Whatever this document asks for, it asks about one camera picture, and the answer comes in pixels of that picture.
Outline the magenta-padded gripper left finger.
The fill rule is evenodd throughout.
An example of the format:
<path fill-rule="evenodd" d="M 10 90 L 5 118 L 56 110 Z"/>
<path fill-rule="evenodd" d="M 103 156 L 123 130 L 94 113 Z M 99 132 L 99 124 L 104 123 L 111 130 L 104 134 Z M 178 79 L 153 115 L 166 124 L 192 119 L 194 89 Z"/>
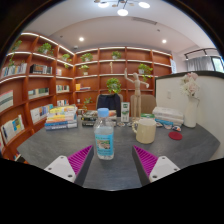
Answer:
<path fill-rule="evenodd" d="M 45 171 L 82 186 L 93 155 L 94 146 L 90 145 L 68 157 L 60 155 L 45 168 Z"/>

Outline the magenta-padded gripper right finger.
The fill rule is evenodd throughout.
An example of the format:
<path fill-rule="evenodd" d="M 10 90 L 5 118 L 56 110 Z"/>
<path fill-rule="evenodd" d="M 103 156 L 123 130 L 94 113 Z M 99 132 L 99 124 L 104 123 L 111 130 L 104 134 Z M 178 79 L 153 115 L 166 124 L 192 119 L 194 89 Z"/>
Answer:
<path fill-rule="evenodd" d="M 180 170 L 168 157 L 157 157 L 136 145 L 132 147 L 132 156 L 143 186 Z"/>

